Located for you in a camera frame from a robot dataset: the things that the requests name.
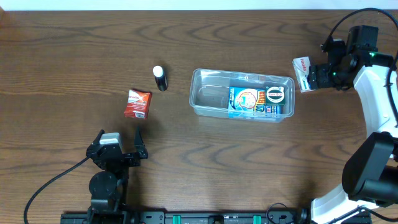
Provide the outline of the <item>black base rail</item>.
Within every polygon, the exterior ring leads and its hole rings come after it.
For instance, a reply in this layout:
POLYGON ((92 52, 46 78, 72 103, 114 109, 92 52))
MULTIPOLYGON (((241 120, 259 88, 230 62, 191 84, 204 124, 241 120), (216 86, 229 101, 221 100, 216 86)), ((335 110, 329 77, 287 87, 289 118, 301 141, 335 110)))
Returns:
POLYGON ((303 214, 288 211, 266 213, 164 213, 141 212, 120 214, 66 213, 60 217, 61 224, 84 223, 138 223, 138 224, 266 224, 310 223, 303 214))

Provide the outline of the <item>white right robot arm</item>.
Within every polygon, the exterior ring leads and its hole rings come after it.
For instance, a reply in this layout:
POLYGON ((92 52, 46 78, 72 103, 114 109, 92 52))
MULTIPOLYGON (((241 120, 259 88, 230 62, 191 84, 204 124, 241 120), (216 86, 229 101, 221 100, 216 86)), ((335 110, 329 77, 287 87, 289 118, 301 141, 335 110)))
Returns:
POLYGON ((341 184, 312 200, 308 223, 370 223, 377 208, 397 203, 396 59, 379 53, 374 37, 349 42, 329 38, 322 50, 328 61, 312 65, 310 88, 352 87, 361 100, 366 140, 344 166, 341 184))

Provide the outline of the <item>clear plastic container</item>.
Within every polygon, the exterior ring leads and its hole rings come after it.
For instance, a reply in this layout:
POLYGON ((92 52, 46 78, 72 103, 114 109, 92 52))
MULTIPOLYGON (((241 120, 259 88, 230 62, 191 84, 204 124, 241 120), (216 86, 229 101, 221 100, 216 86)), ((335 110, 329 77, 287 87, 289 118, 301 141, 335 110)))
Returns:
POLYGON ((295 111, 294 81, 290 77, 275 75, 199 68, 194 71, 192 76, 189 103, 197 115, 229 118, 230 87, 263 89, 267 86, 282 86, 285 88, 285 105, 282 108, 282 114, 244 120, 279 123, 283 119, 293 116, 295 111))

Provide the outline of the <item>black bottle white cap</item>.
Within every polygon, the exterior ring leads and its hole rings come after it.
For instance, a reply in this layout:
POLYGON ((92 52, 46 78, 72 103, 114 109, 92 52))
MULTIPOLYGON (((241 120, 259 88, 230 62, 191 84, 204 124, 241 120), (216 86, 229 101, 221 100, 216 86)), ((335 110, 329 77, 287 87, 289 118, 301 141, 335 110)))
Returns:
POLYGON ((157 84, 157 87, 160 91, 165 91, 168 88, 168 83, 167 83, 167 77, 165 74, 165 70, 159 66, 156 65, 153 69, 153 74, 155 76, 155 82, 157 84))

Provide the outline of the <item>red Panadol box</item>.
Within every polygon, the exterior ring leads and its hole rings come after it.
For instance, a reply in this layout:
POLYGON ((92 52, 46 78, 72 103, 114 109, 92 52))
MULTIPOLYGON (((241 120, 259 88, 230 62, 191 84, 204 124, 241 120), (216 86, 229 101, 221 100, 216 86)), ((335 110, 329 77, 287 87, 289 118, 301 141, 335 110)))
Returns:
POLYGON ((151 92, 129 90, 124 116, 128 118, 147 119, 151 98, 151 92))

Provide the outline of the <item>white Panadol box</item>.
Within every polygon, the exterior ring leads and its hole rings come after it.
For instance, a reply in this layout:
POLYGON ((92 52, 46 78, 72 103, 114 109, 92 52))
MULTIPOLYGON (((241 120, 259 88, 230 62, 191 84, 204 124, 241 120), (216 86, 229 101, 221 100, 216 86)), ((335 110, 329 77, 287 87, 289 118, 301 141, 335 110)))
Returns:
POLYGON ((300 88, 300 92, 308 92, 312 89, 308 83, 308 75, 309 75, 309 68, 310 68, 310 59, 309 57, 299 57, 295 58, 292 61, 294 71, 296 74, 296 79, 298 82, 298 87, 300 88))

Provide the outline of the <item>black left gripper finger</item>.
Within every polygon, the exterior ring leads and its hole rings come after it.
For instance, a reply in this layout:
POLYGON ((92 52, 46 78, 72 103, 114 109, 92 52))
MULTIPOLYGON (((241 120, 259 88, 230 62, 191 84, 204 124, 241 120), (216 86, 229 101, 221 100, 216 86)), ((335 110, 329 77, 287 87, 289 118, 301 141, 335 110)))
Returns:
POLYGON ((136 128, 135 137, 134 137, 134 147, 137 152, 146 151, 144 141, 142 140, 140 127, 136 128))
POLYGON ((104 130, 101 129, 97 135, 97 137, 95 138, 95 140, 92 142, 92 145, 96 145, 100 143, 100 139, 102 137, 102 135, 104 134, 104 130))

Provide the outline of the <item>blue Cool Fever box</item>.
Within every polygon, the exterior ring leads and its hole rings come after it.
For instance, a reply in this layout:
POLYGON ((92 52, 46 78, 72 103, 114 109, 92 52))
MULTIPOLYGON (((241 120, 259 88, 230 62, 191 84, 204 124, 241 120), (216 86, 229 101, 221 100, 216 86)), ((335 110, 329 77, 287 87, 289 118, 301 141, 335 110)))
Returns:
POLYGON ((283 106, 266 103, 266 87, 263 89, 230 87, 229 118, 259 119, 282 114, 283 106))

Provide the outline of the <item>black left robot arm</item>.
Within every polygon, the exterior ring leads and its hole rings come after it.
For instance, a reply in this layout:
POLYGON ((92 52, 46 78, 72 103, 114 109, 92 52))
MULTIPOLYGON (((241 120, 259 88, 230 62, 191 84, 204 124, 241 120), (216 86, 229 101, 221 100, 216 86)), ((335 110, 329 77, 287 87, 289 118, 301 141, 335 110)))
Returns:
POLYGON ((126 205, 129 168, 149 157, 140 129, 136 129, 134 152, 123 153, 119 133, 99 132, 86 155, 101 169, 89 183, 91 206, 83 224, 140 222, 139 212, 126 205))

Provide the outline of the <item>green round balm box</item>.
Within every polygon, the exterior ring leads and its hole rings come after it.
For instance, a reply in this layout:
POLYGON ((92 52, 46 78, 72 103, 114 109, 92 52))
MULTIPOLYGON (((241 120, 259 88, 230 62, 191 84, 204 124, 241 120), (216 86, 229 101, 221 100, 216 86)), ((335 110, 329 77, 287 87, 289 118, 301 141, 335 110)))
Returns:
POLYGON ((266 87, 266 103, 269 105, 285 105, 285 88, 282 86, 266 87))

